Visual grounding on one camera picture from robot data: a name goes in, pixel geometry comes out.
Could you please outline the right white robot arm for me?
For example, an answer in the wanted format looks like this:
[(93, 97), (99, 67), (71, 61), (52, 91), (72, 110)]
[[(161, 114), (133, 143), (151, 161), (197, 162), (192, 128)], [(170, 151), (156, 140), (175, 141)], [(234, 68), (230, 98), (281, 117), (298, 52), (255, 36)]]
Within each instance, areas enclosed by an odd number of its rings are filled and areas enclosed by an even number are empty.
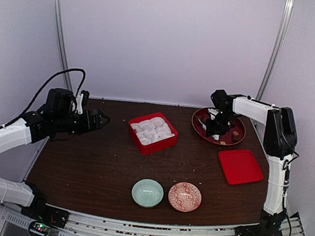
[(261, 221), (254, 228), (254, 235), (271, 236), (276, 232), (276, 224), (287, 216), (289, 171), (291, 163), (299, 156), (294, 149), (297, 132), (293, 111), (249, 96), (229, 95), (222, 89), (213, 92), (210, 98), (214, 107), (208, 110), (208, 117), (202, 122), (206, 136), (220, 138), (230, 131), (232, 121), (240, 116), (264, 125), (263, 148), (269, 163), (269, 176)]

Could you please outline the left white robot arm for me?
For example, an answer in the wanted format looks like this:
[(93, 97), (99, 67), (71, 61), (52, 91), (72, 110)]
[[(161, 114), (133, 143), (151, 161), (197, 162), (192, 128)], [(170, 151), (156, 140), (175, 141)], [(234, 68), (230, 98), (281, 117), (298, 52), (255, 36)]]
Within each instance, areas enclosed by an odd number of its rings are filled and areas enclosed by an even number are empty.
[[(13, 123), (0, 126), (0, 154), (15, 147), (33, 144), (57, 133), (83, 135), (102, 129), (111, 118), (99, 109), (85, 109), (89, 92), (77, 96), (66, 89), (50, 89), (47, 100), (37, 111), (25, 112)], [(50, 208), (46, 196), (33, 184), (0, 178), (0, 202), (29, 209), (37, 220), (46, 220)]]

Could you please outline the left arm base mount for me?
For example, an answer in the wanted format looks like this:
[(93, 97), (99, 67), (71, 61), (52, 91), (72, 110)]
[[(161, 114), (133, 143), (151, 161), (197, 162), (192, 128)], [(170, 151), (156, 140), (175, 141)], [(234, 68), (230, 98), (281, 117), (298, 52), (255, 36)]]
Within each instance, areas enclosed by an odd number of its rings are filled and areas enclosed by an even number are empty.
[(19, 205), (21, 214), (30, 217), (27, 231), (30, 236), (48, 236), (52, 230), (64, 228), (69, 218), (69, 212), (47, 204), (40, 207)]

